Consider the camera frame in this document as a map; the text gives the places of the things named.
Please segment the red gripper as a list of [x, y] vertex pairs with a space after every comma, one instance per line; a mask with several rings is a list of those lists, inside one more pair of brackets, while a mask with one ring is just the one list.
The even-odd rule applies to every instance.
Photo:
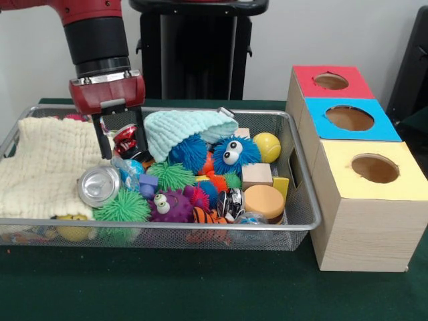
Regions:
[[[93, 114], [93, 125], [103, 159], [112, 158], [108, 137], [101, 126], [102, 109], [119, 104], [138, 106], [145, 99], [144, 78], [139, 70], [126, 70], [111, 74], [76, 78], [70, 80], [69, 89], [76, 110], [85, 115]], [[133, 109], [136, 118], [135, 137], [141, 151], [147, 150], [144, 119], [140, 108]]]

